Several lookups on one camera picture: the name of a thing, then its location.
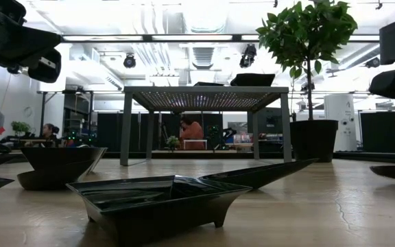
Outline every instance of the metal table leg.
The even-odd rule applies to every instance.
[[[129,165],[129,147],[130,147],[130,119],[132,116],[132,98],[133,93],[125,93],[123,109],[123,125],[121,127],[121,156],[120,165]]]
[[[154,111],[149,111],[149,120],[147,123],[147,148],[145,151],[146,159],[152,158],[152,145],[154,140],[154,121],[155,121],[155,113]]]
[[[258,112],[252,113],[252,139],[254,141],[254,159],[260,159]]]
[[[289,100],[287,93],[280,95],[281,100],[281,118],[283,123],[283,152],[285,162],[292,162],[292,144],[291,144],[291,127],[289,119]]]

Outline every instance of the floor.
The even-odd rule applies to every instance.
[[[180,174],[202,176],[263,165],[260,161],[153,160],[120,167],[102,160],[86,180]],[[223,228],[207,224],[149,246],[393,246],[395,180],[374,175],[376,163],[334,160],[313,164],[231,205]],[[27,163],[0,166],[16,179]],[[18,182],[0,189],[0,247],[114,246],[88,223],[82,200],[70,191],[24,191]]]

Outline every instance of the spotlight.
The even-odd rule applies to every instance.
[[[240,67],[248,68],[254,63],[254,57],[257,56],[257,50],[254,44],[248,44],[245,51],[241,55]]]
[[[135,67],[136,62],[135,62],[134,54],[126,54],[126,59],[124,60],[123,65],[128,69]]]

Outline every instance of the person in orange shirt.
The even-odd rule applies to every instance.
[[[202,140],[204,138],[204,131],[198,122],[191,121],[186,117],[181,118],[181,149],[184,149],[184,140],[185,139],[199,139]],[[204,142],[200,141],[191,141],[187,142],[185,145],[187,150],[205,150]]]

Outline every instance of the computer monitor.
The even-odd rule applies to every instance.
[[[0,112],[0,128],[4,127],[4,114]]]

